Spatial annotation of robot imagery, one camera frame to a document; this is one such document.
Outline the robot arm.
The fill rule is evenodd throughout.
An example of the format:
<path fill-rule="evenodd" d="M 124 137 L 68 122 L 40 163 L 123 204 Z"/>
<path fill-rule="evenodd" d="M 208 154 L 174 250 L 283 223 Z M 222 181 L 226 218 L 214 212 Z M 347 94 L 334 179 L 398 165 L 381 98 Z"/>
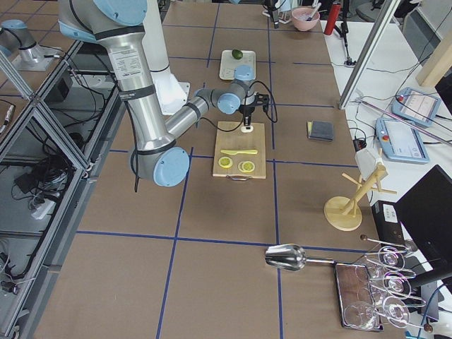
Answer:
<path fill-rule="evenodd" d="M 234 114 L 248 107 L 267 107 L 268 96 L 252 90 L 254 70 L 240 66 L 228 88 L 200 89 L 164 118 L 143 47 L 147 12 L 147 1 L 60 1 L 59 27 L 67 37 L 107 50 L 119 96 L 133 124 L 130 163 L 136 178 L 176 186 L 190 165 L 187 152 L 176 145 L 178 137 L 213 107 Z"/>

